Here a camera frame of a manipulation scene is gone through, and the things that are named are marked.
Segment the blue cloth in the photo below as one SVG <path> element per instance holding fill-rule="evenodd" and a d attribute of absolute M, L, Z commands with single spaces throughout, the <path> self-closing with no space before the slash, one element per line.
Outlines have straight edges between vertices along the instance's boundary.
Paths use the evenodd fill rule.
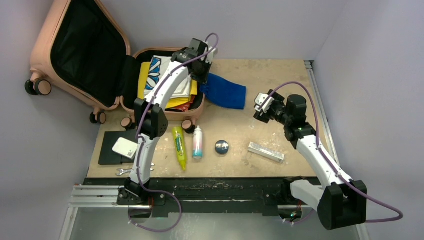
<path fill-rule="evenodd" d="M 200 85 L 200 91 L 210 102 L 219 107 L 236 110 L 245 108 L 247 87 L 216 74 L 208 74 L 207 83 Z"/>

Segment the yellow cloth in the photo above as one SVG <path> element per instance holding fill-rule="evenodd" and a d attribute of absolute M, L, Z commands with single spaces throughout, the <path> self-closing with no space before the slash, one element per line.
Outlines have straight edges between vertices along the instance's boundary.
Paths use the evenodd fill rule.
<path fill-rule="evenodd" d="M 140 67 L 140 74 L 139 74 L 138 86 L 137 86 L 138 87 L 137 97 L 140 99 L 143 99 L 145 96 L 144 90 L 147 85 L 149 67 L 150 67 L 149 62 L 143 62 Z M 190 95 L 190 98 L 187 98 L 187 97 L 172 98 L 167 103 L 166 109 L 174 108 L 176 106 L 185 104 L 191 100 L 192 96 L 196 96 L 196 94 Z"/>

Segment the white shirt blue print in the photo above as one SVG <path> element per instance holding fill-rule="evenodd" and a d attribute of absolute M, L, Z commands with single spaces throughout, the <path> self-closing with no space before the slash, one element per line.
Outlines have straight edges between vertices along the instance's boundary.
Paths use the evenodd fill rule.
<path fill-rule="evenodd" d="M 145 80 L 145 86 L 142 90 L 143 96 L 149 94 L 157 85 L 161 77 L 166 73 L 171 57 L 154 55 L 150 61 L 149 68 L 147 63 L 144 62 L 141 66 L 140 80 Z M 188 98 L 191 96 L 192 80 L 188 76 L 177 87 L 171 99 Z"/>

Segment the red white patterned cloth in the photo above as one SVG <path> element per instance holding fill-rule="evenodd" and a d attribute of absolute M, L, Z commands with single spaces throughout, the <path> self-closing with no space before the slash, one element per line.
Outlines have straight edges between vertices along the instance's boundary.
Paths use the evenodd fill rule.
<path fill-rule="evenodd" d="M 197 97 L 197 95 L 192 95 L 189 102 L 175 106 L 173 108 L 168 108 L 167 111 L 170 111 L 170 112 L 187 112 L 190 109 L 190 107 L 192 107 L 194 105 L 196 97 Z"/>

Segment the silver toothpaste box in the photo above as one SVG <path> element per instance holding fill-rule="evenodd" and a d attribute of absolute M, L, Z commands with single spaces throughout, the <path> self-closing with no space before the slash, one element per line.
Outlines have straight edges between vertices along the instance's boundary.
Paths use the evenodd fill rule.
<path fill-rule="evenodd" d="M 249 152 L 260 155 L 279 164 L 282 164 L 285 159 L 284 154 L 254 142 L 250 142 L 247 149 Z"/>

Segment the dark round tin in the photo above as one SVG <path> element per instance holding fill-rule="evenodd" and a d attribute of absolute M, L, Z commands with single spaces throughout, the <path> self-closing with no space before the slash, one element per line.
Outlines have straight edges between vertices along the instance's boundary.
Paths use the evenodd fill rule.
<path fill-rule="evenodd" d="M 216 153 L 218 153 L 219 155 L 225 155 L 225 154 L 228 153 L 228 151 L 230 149 L 230 145 L 225 140 L 218 140 L 215 143 L 214 149 L 215 149 Z"/>

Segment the white teal spray bottle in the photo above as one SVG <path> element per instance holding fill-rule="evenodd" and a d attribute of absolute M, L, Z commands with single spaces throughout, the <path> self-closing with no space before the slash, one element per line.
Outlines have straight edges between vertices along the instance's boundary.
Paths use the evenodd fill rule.
<path fill-rule="evenodd" d="M 203 131 L 200 126 L 197 126 L 193 133 L 192 157 L 195 160 L 200 160 L 203 158 Z"/>

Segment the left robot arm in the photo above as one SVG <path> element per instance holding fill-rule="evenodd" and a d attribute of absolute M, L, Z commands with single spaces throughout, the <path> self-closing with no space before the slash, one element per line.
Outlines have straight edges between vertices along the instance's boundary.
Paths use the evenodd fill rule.
<path fill-rule="evenodd" d="M 217 45 L 207 40 L 192 39 L 189 46 L 173 53 L 168 68 L 153 90 L 134 102 L 137 121 L 137 151 L 123 196 L 138 205 L 146 203 L 154 190 L 149 189 L 151 163 L 160 138 L 168 129 L 166 106 L 183 80 L 191 77 L 206 83 Z"/>

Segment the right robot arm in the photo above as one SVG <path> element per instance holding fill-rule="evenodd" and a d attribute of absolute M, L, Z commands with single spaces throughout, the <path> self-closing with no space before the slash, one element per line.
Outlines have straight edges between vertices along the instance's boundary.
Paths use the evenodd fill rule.
<path fill-rule="evenodd" d="M 343 171 L 323 147 L 316 128 L 307 122 L 307 100 L 298 94 L 284 98 L 270 90 L 259 93 L 254 102 L 254 118 L 282 124 L 286 139 L 306 159 L 321 184 L 313 185 L 302 176 L 287 177 L 281 185 L 281 199 L 310 206 L 327 230 L 365 223 L 367 200 L 362 194 L 367 187 Z"/>

